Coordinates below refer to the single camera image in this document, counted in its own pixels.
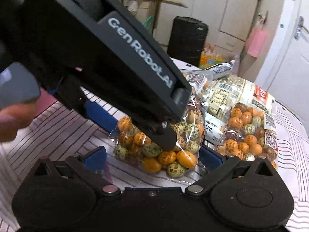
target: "black suitcase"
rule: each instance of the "black suitcase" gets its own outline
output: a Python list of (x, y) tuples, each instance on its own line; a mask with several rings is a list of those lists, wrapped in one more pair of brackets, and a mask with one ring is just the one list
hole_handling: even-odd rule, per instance
[(198, 66), (208, 26), (190, 17), (175, 17), (167, 54)]

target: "white tablecloth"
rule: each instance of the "white tablecloth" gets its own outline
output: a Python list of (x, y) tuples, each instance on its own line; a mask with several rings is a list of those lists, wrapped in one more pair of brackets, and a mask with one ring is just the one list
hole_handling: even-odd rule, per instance
[[(85, 91), (116, 119), (124, 114), (110, 104)], [(293, 214), (287, 224), (290, 231), (309, 231), (309, 140), (302, 123), (285, 107), (277, 104), (275, 116), (278, 135), (278, 172), (288, 186), (295, 202)], [(109, 153), (109, 170), (113, 183), (120, 189), (131, 187), (186, 187), (186, 181), (196, 181), (205, 172), (199, 165), (188, 174), (184, 182), (167, 180), (164, 172), (156, 177), (114, 159), (108, 134), (90, 120), (57, 102), (39, 115), (32, 124), (18, 132), (17, 138), (0, 143), (0, 232), (18, 228), (10, 203), (29, 169), (41, 156), (63, 160), (75, 153), (84, 155), (98, 146)]]

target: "human hand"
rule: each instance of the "human hand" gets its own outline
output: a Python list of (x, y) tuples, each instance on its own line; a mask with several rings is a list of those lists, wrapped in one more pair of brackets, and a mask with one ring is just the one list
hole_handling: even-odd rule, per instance
[(12, 141), (19, 129), (29, 126), (37, 112), (37, 102), (9, 106), (0, 111), (0, 142)]

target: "red label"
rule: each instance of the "red label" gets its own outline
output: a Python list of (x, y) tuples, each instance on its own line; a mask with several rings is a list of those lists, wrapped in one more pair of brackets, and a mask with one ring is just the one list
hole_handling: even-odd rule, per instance
[(268, 93), (264, 91), (261, 87), (258, 85), (255, 85), (255, 90), (254, 90), (254, 96), (256, 97), (256, 100), (263, 104), (264, 106), (266, 105)]

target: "screw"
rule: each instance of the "screw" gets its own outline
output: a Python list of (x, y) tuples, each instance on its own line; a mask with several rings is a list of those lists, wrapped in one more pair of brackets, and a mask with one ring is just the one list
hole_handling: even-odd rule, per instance
[(107, 193), (107, 194), (112, 194), (112, 193), (116, 193), (118, 191), (118, 187), (116, 187), (115, 185), (106, 185), (102, 188), (103, 192)]
[(199, 185), (191, 185), (188, 187), (188, 190), (191, 193), (200, 193), (203, 191), (203, 187), (199, 186)]
[(153, 192), (153, 191), (150, 191), (150, 192), (149, 192), (149, 196), (156, 196), (156, 195), (157, 195), (156, 192)]
[(164, 129), (167, 127), (167, 122), (166, 122), (166, 121), (162, 122), (162, 127), (163, 127)]

